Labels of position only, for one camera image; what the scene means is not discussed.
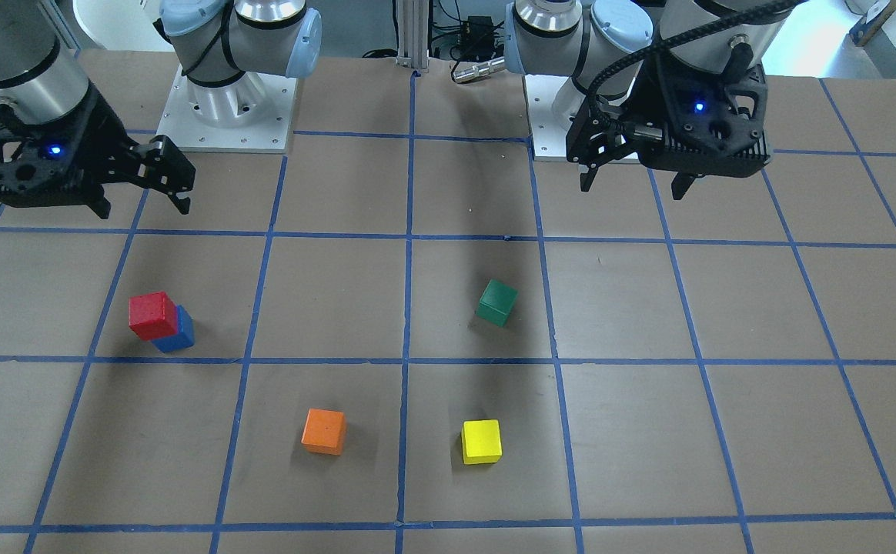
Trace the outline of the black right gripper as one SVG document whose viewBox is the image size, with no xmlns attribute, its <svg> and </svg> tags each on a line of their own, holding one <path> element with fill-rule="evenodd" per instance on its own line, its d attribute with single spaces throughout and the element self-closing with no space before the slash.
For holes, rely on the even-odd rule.
<svg viewBox="0 0 896 554">
<path fill-rule="evenodd" d="M 44 124 L 25 124 L 7 102 L 0 104 L 0 203 L 15 208 L 83 205 L 102 220 L 112 205 L 104 185 L 116 154 L 132 146 L 123 123 L 99 89 L 89 84 L 67 115 Z M 170 192 L 186 216 L 190 190 Z"/>
</svg>

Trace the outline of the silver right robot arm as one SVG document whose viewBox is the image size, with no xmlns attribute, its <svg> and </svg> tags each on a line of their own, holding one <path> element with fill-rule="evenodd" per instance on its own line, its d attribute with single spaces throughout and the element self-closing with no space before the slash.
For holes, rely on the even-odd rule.
<svg viewBox="0 0 896 554">
<path fill-rule="evenodd" d="M 128 182 L 190 211 L 186 151 L 286 148 L 293 83 L 310 76 L 322 18 L 304 1 L 79 1 L 99 46 L 177 56 L 157 136 L 132 139 L 54 28 L 48 1 L 0 1 L 0 203 L 82 205 L 101 219 L 105 186 Z"/>
</svg>

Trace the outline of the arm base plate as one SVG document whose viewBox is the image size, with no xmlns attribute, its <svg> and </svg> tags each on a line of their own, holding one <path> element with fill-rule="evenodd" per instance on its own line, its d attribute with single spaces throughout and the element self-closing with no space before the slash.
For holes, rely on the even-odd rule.
<svg viewBox="0 0 896 554">
<path fill-rule="evenodd" d="M 297 78 L 247 72 L 226 87 L 206 88 L 177 69 L 157 133 L 184 153 L 285 155 L 300 85 Z"/>
<path fill-rule="evenodd" d="M 565 162 L 567 131 L 584 95 L 565 76 L 526 75 L 524 88 L 533 158 Z"/>
</svg>

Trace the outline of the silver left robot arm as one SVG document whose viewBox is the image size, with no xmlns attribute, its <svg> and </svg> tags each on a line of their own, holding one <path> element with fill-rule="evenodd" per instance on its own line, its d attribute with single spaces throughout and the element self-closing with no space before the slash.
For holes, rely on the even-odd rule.
<svg viewBox="0 0 896 554">
<path fill-rule="evenodd" d="M 631 1 L 514 1 L 488 29 L 502 38 L 502 56 L 451 78 L 463 84 L 501 70 L 564 78 L 552 109 L 582 192 L 600 167 L 635 155 L 674 173 L 679 200 L 695 180 L 750 178 L 771 162 L 761 59 L 796 6 L 667 1 L 653 21 Z M 323 31 L 304 1 L 162 1 L 153 25 L 208 124 L 247 115 L 260 97 L 257 74 L 309 76 Z"/>
</svg>

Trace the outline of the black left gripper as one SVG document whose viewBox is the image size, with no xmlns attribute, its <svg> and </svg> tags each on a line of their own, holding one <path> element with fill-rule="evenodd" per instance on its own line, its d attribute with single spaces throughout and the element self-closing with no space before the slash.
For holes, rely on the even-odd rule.
<svg viewBox="0 0 896 554">
<path fill-rule="evenodd" d="M 771 162 L 767 93 L 761 64 L 728 83 L 675 58 L 649 58 L 623 104 L 625 140 L 645 167 L 677 173 L 670 189 L 680 201 L 694 175 L 748 178 Z M 581 192 L 592 189 L 598 168 L 596 162 L 580 165 Z"/>
</svg>

